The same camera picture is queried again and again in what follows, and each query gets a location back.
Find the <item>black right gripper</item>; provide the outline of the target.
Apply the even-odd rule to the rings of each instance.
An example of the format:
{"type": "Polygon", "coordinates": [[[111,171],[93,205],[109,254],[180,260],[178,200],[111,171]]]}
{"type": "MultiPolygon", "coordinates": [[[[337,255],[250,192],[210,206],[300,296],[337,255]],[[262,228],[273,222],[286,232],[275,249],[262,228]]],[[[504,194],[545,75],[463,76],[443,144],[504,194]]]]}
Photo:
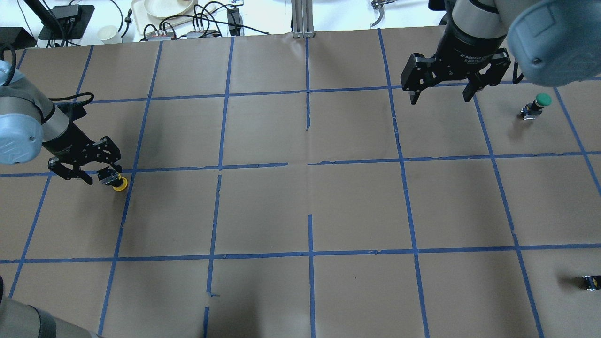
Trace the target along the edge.
{"type": "Polygon", "coordinates": [[[511,60],[505,48],[489,55],[473,56],[454,49],[438,52],[430,58],[412,53],[400,76],[403,90],[410,103],[416,105],[421,92],[429,86],[447,81],[468,81],[463,90],[464,102],[470,102],[485,86],[497,86],[507,72],[511,60]]]}

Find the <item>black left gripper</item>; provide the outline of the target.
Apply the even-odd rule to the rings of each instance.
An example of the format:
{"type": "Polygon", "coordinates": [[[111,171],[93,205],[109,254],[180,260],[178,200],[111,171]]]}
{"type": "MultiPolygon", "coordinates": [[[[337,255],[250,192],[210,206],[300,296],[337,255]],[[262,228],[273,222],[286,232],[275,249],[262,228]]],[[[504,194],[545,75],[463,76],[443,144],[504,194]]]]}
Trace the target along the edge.
{"type": "Polygon", "coordinates": [[[64,180],[78,179],[92,185],[92,177],[81,170],[82,166],[92,162],[108,165],[99,169],[97,176],[122,173],[122,166],[118,163],[122,158],[121,151],[108,136],[96,142],[80,137],[59,137],[47,142],[47,150],[52,154],[48,169],[64,180]]]}

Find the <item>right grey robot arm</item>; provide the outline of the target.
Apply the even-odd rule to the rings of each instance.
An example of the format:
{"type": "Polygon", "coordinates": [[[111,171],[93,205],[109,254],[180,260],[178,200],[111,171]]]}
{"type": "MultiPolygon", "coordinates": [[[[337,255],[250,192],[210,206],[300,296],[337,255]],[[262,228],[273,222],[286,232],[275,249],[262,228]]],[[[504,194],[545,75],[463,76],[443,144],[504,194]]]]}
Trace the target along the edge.
{"type": "Polygon", "coordinates": [[[496,86],[515,59],[535,85],[565,86],[600,73],[598,0],[430,0],[447,23],[433,56],[413,53],[400,76],[410,102],[445,81],[467,80],[469,102],[496,86]]]}

